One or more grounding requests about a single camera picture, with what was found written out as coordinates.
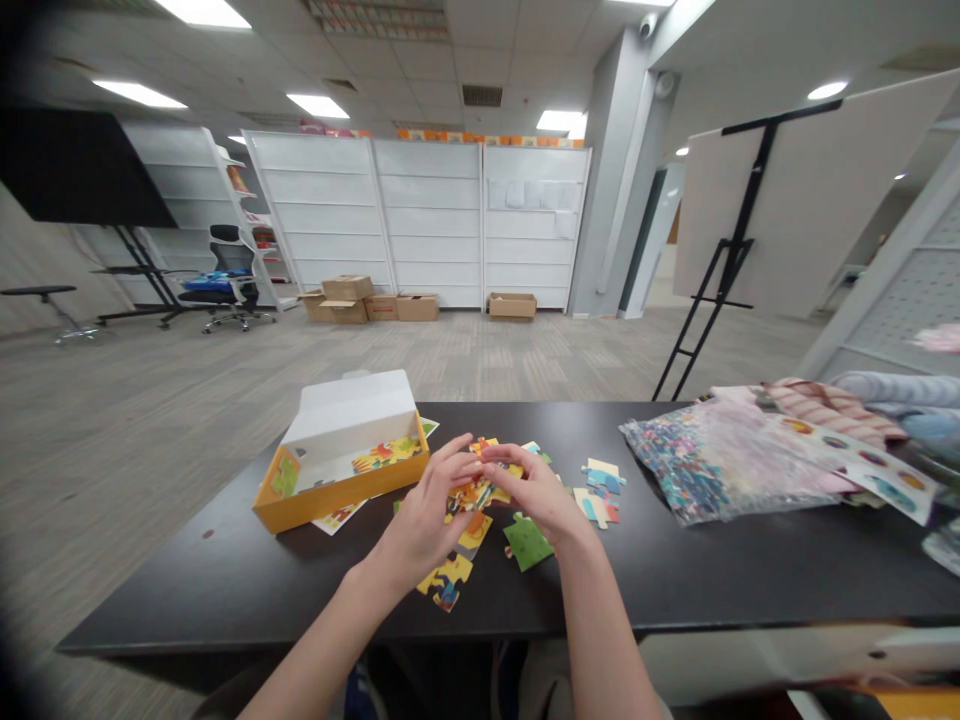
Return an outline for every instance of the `black monitor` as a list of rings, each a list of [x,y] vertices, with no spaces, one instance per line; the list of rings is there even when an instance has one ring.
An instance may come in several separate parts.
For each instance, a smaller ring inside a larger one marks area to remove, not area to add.
[[[34,220],[177,227],[113,115],[4,108],[0,133],[0,181]]]

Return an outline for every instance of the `clear plastic bag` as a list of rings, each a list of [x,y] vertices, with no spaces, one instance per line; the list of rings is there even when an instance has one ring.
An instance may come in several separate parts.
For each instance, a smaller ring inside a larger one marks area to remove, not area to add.
[[[798,442],[776,416],[713,400],[620,426],[684,527],[839,502],[836,459]]]

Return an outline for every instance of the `pegboard panel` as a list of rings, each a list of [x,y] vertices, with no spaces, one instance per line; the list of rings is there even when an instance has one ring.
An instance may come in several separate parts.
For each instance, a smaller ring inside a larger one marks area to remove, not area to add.
[[[952,222],[948,212],[941,225]],[[937,236],[939,227],[928,236]],[[956,250],[915,250],[853,332],[846,347],[873,352],[934,374],[960,374],[960,357],[930,353],[910,341],[925,328],[960,322],[960,243]]]
[[[953,207],[944,213],[933,232],[921,243],[921,247],[930,245],[955,247],[960,250],[960,198],[957,198]]]

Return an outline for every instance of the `round stool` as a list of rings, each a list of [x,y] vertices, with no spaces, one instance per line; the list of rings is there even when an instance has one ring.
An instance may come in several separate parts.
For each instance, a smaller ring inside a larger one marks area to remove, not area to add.
[[[0,295],[39,295],[40,302],[50,305],[63,323],[63,330],[57,335],[57,345],[63,345],[63,341],[68,338],[85,337],[88,340],[96,340],[99,328],[81,327],[76,321],[67,314],[67,312],[57,305],[50,296],[58,292],[72,292],[77,288],[73,285],[40,285],[29,288],[10,288],[9,290],[0,290]]]

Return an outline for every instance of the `easel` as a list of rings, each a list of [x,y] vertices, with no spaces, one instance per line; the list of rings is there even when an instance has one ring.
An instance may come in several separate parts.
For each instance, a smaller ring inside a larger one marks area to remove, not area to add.
[[[189,312],[192,308],[185,307],[177,301],[177,296],[173,294],[173,290],[170,289],[170,286],[167,285],[166,280],[163,278],[163,275],[166,271],[158,268],[154,264],[153,259],[150,257],[150,253],[147,252],[147,249],[143,246],[143,243],[140,242],[137,234],[134,232],[134,229],[130,226],[127,226],[125,228],[126,234],[124,234],[123,229],[121,229],[119,225],[114,225],[113,229],[120,237],[124,247],[127,248],[127,252],[130,253],[130,257],[133,258],[133,262],[135,264],[106,267],[103,270],[94,270],[93,272],[103,273],[106,275],[143,275],[147,278],[150,285],[153,286],[153,289],[157,293],[157,296],[160,298],[162,304],[160,307],[144,310],[129,310],[122,313],[100,315],[97,317],[96,324],[101,327],[106,327],[108,320],[116,320],[118,318],[125,317],[140,317],[142,315],[159,315],[160,313],[164,313],[164,316],[160,318],[160,329],[169,330],[170,320],[178,315],[183,315],[184,313]]]
[[[687,363],[687,368],[683,371],[683,376],[680,378],[680,382],[677,384],[676,390],[673,391],[673,397],[670,399],[675,401],[680,395],[680,391],[683,389],[683,385],[686,383],[687,377],[690,375],[690,371],[693,369],[693,364],[697,361],[697,357],[699,357],[700,351],[703,349],[703,345],[707,341],[707,336],[710,334],[710,330],[713,329],[713,324],[716,322],[717,316],[720,314],[720,310],[724,305],[733,305],[734,307],[745,308],[747,310],[753,309],[753,305],[731,302],[727,300],[727,296],[730,294],[731,289],[733,289],[733,284],[737,279],[737,275],[740,273],[740,268],[743,267],[743,262],[746,260],[747,254],[750,252],[750,248],[753,247],[755,242],[755,238],[750,238],[749,240],[745,239],[747,234],[747,225],[750,223],[750,216],[753,214],[753,206],[756,203],[757,195],[760,192],[760,183],[763,182],[763,174],[766,171],[767,163],[770,159],[770,151],[773,148],[773,141],[777,137],[777,129],[782,123],[790,120],[809,117],[811,115],[819,115],[820,113],[830,112],[838,109],[842,104],[842,99],[833,100],[828,103],[823,103],[822,105],[814,105],[813,107],[783,113],[782,115],[775,115],[773,117],[743,123],[742,125],[733,125],[731,127],[724,128],[721,132],[722,135],[733,135],[735,133],[756,130],[757,128],[762,127],[763,137],[760,140],[760,149],[757,151],[757,159],[754,161],[753,167],[750,171],[750,180],[747,182],[747,189],[743,196],[743,202],[740,204],[740,212],[737,215],[737,224],[733,230],[733,237],[730,239],[723,238],[717,243],[717,249],[714,251],[713,258],[710,260],[710,265],[707,268],[707,272],[703,276],[703,282],[700,283],[700,289],[697,291],[697,294],[693,296],[693,305],[690,306],[690,312],[687,313],[687,319],[683,323],[683,329],[680,330],[680,335],[677,338],[677,342],[673,346],[673,351],[670,353],[670,359],[667,360],[667,366],[663,369],[663,374],[660,376],[660,382],[657,384],[657,389],[653,393],[653,400],[656,400],[657,396],[660,395],[660,390],[663,389],[663,385],[667,381],[667,375],[670,373],[670,368],[673,366],[673,361],[676,360],[677,355],[685,355],[690,358],[690,362]],[[727,259],[723,266],[723,274],[720,276],[720,282],[717,284],[717,296],[715,298],[704,297],[704,293],[707,291],[707,286],[710,284],[710,280],[713,277],[713,272],[720,260],[720,255],[724,250],[727,251]],[[700,306],[701,302],[714,303],[713,312],[710,313],[710,319],[707,321],[707,326],[703,329],[703,334],[700,336],[700,340],[697,342],[696,348],[694,348],[692,352],[689,350],[683,350],[680,345],[683,343],[684,337],[686,337],[687,330],[690,328],[690,323],[693,321],[693,316],[696,314],[697,308]]]

